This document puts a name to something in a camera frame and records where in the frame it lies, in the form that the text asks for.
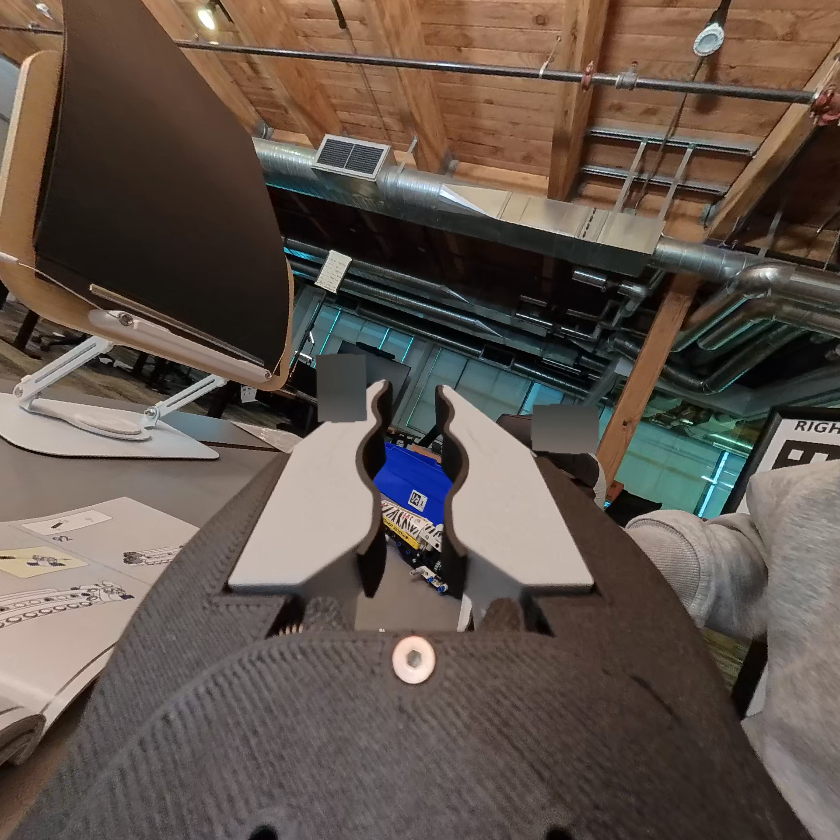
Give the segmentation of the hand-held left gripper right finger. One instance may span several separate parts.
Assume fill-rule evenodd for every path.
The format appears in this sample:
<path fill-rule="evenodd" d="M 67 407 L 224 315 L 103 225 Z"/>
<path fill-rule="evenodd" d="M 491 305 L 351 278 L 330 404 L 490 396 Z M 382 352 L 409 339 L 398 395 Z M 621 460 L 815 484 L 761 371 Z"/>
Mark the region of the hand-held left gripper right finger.
<path fill-rule="evenodd" d="M 448 385 L 435 410 L 453 483 L 444 543 L 465 567 L 474 624 L 499 599 L 590 594 L 594 578 L 535 454 Z"/>

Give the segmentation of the silver bent ceiling duct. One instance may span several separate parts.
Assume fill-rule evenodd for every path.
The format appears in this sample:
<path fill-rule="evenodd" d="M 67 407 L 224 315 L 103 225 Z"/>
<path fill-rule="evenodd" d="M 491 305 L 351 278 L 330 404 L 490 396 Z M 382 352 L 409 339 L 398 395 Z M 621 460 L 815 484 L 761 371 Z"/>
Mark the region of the silver bent ceiling duct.
<path fill-rule="evenodd" d="M 669 388 L 716 395 L 802 333 L 838 339 L 838 257 L 818 267 L 664 236 L 652 265 L 717 287 L 677 332 L 658 376 Z"/>

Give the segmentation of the lego instruction booklet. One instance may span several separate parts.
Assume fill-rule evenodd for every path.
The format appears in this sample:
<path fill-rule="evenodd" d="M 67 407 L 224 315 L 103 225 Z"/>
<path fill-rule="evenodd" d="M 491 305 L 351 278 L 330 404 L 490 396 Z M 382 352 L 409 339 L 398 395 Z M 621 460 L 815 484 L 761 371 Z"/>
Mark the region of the lego instruction booklet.
<path fill-rule="evenodd" d="M 1 764 L 19 765 L 99 677 L 197 527 L 121 497 L 1 525 Z"/>

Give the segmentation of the framed black white poster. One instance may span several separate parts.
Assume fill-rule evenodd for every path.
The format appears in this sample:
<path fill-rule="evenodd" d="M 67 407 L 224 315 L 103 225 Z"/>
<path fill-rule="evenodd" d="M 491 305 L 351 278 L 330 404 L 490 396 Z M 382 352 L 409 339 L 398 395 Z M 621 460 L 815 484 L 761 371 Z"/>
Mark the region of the framed black white poster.
<path fill-rule="evenodd" d="M 839 459 L 839 408 L 776 406 L 752 448 L 722 513 L 745 512 L 754 474 Z"/>

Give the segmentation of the silver duct with vent grille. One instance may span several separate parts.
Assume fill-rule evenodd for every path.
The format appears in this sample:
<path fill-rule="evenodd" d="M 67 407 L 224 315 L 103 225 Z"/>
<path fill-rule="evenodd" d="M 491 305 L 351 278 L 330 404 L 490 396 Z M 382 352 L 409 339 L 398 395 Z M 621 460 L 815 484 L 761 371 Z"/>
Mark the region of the silver duct with vent grille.
<path fill-rule="evenodd" d="M 373 214 L 638 277 L 665 223 L 403 169 L 388 154 L 371 180 L 317 166 L 315 150 L 252 138 L 266 182 Z"/>

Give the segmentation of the white printed paper sheet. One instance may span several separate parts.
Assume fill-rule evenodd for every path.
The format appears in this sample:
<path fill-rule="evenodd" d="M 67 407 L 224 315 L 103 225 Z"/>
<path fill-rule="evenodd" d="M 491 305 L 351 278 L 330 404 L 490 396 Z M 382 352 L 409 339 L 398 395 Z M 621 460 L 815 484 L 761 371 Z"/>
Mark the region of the white printed paper sheet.
<path fill-rule="evenodd" d="M 232 425 L 238 427 L 251 437 L 257 438 L 271 448 L 284 454 L 290 454 L 302 438 L 294 433 L 282 431 L 275 428 L 261 427 L 250 423 L 231 421 Z"/>

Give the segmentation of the black ceiling pipe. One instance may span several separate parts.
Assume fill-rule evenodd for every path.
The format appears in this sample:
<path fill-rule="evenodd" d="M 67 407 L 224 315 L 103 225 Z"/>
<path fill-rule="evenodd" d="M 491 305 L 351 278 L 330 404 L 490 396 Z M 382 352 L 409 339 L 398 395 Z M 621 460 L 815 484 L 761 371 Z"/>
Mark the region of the black ceiling pipe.
<path fill-rule="evenodd" d="M 320 61 L 333 64 L 347 64 L 358 67 L 386 67 L 405 70 L 427 70 L 460 73 L 482 77 L 507 77 L 525 80 L 556 81 L 574 84 L 582 89 L 591 87 L 616 90 L 644 90 L 674 92 L 678 94 L 710 96 L 719 98 L 747 99 L 762 102 L 813 105 L 820 96 L 820 89 L 773 89 L 766 87 L 745 87 L 697 80 L 676 80 L 641 77 L 625 71 L 619 74 L 593 70 L 541 70 L 524 66 L 497 66 L 432 59 L 408 59 L 389 56 L 368 56 L 328 51 L 257 47 L 252 45 L 225 45 L 204 43 L 177 38 L 175 44 L 183 49 L 205 51 L 216 54 L 253 56 L 289 60 Z"/>

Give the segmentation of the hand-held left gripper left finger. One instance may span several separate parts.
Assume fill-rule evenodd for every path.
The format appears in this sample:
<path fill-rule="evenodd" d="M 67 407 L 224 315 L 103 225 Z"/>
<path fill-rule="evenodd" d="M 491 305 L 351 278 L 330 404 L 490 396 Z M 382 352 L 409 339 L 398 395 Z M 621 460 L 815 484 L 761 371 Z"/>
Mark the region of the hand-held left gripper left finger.
<path fill-rule="evenodd" d="M 247 595 L 372 598 L 385 572 L 384 431 L 392 385 L 375 381 L 365 419 L 325 422 L 292 450 L 227 587 Z"/>

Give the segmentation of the partly built lego model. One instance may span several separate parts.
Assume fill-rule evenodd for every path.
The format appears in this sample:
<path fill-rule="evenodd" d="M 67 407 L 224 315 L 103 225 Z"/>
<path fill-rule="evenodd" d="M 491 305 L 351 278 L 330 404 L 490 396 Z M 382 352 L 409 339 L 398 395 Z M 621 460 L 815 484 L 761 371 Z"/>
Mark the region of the partly built lego model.
<path fill-rule="evenodd" d="M 448 593 L 443 570 L 443 527 L 383 497 L 381 510 L 387 537 L 411 567 L 415 580 L 423 580 L 438 594 Z"/>

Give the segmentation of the wooden support post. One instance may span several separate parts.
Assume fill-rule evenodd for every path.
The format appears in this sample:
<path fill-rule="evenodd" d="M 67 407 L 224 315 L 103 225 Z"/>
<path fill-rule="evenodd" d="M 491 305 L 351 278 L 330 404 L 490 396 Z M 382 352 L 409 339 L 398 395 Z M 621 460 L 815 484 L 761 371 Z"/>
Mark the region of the wooden support post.
<path fill-rule="evenodd" d="M 607 487 L 623 462 L 699 283 L 696 276 L 675 275 L 658 307 L 596 452 Z"/>

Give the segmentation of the person's right forearm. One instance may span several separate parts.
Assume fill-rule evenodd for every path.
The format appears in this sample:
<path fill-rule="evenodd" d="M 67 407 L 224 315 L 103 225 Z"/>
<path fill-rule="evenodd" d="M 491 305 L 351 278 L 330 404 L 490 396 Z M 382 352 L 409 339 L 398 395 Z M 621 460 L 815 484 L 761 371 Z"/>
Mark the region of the person's right forearm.
<path fill-rule="evenodd" d="M 751 641 L 767 631 L 765 546 L 748 513 L 655 511 L 625 528 L 700 629 Z"/>

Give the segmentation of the white sign on pole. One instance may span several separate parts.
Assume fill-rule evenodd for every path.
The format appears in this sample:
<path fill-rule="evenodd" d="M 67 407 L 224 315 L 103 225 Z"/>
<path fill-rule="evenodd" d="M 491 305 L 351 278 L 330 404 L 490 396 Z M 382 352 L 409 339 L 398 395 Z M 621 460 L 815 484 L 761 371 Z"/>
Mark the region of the white sign on pole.
<path fill-rule="evenodd" d="M 329 250 L 314 286 L 333 295 L 338 293 L 351 265 L 350 256 L 334 249 Z"/>

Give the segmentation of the blue storage bin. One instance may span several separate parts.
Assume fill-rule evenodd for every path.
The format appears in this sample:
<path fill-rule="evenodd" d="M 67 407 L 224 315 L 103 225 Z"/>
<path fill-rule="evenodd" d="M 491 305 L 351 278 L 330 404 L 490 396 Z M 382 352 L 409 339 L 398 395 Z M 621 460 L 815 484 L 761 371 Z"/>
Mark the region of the blue storage bin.
<path fill-rule="evenodd" d="M 441 465 L 411 449 L 385 443 L 385 464 L 374 478 L 384 497 L 437 526 L 453 486 Z"/>

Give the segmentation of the black monitor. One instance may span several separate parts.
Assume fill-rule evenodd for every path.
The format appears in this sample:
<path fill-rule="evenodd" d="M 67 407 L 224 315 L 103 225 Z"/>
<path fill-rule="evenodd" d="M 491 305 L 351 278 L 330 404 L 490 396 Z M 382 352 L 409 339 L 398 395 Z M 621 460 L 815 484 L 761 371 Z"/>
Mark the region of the black monitor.
<path fill-rule="evenodd" d="M 342 340 L 338 353 L 353 354 L 364 358 L 364 386 L 367 388 L 378 381 L 388 381 L 392 387 L 391 420 L 406 392 L 411 368 L 396 359 L 393 353 L 381 350 L 371 344 Z"/>

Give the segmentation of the black panel with wooden back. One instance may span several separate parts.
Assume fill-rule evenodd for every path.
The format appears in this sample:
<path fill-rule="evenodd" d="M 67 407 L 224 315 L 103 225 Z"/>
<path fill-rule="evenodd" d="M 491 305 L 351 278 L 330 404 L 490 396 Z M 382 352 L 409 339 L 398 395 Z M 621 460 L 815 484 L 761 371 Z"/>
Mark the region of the black panel with wooden back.
<path fill-rule="evenodd" d="M 293 278 L 252 137 L 143 2 L 62 2 L 21 66 L 2 159 L 2 282 L 93 334 L 122 310 L 286 383 Z"/>

